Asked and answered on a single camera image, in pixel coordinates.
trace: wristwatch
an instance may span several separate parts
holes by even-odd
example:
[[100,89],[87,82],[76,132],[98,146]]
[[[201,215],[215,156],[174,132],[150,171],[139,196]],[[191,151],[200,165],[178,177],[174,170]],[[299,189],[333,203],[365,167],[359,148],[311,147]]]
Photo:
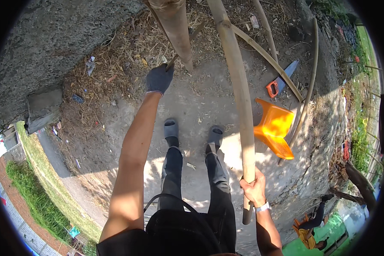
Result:
[[263,204],[262,206],[260,207],[253,207],[255,212],[258,212],[258,211],[265,211],[267,209],[270,209],[270,206],[269,206],[269,202],[266,201],[265,204]]

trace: black cable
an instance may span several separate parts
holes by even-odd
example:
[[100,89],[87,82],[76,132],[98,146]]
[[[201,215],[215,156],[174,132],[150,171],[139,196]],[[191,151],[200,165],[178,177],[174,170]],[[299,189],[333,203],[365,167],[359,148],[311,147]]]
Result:
[[152,197],[151,200],[149,200],[149,202],[144,208],[144,213],[148,209],[148,207],[151,205],[151,203],[159,197],[169,197],[169,198],[177,199],[181,201],[183,206],[185,206],[189,211],[191,211],[192,214],[198,219],[200,224],[206,229],[206,233],[209,235],[210,240],[212,240],[212,243],[215,245],[216,253],[221,253],[218,239],[216,238],[215,234],[213,233],[213,230],[210,228],[208,223],[204,219],[202,219],[199,213],[192,206],[190,206],[187,202],[183,201],[182,199],[171,194],[166,194],[166,193],[157,194],[154,197]]

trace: green wall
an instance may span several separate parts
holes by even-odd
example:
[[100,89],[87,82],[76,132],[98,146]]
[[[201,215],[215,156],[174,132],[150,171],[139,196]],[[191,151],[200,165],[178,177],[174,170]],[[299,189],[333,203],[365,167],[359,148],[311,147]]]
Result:
[[[337,213],[334,213],[328,220],[327,224],[322,228],[314,228],[314,238],[316,243],[321,240],[329,238],[327,240],[327,248],[329,248],[335,241],[337,241],[343,234],[346,232],[346,226],[344,225],[342,219]],[[347,245],[350,243],[350,240],[347,239],[334,253],[331,255],[341,255],[344,250],[347,248]],[[307,249],[300,238],[288,243],[283,247],[284,256],[323,256],[324,251],[319,249]]]

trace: gloved hand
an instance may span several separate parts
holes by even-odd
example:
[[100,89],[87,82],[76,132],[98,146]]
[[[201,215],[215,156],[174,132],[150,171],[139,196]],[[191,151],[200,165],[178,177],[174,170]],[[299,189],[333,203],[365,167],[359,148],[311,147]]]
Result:
[[164,95],[174,77],[174,65],[172,65],[167,72],[165,72],[166,67],[167,64],[164,63],[149,71],[147,75],[146,93],[160,93],[162,96]]

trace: brick wall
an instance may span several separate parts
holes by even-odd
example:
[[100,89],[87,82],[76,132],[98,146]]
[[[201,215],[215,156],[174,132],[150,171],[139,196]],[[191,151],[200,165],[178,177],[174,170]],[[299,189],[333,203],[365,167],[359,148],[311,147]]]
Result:
[[6,209],[20,238],[36,253],[41,256],[67,255],[70,247],[54,238],[31,217],[27,203],[7,177],[4,156],[0,157],[0,195],[7,201]]

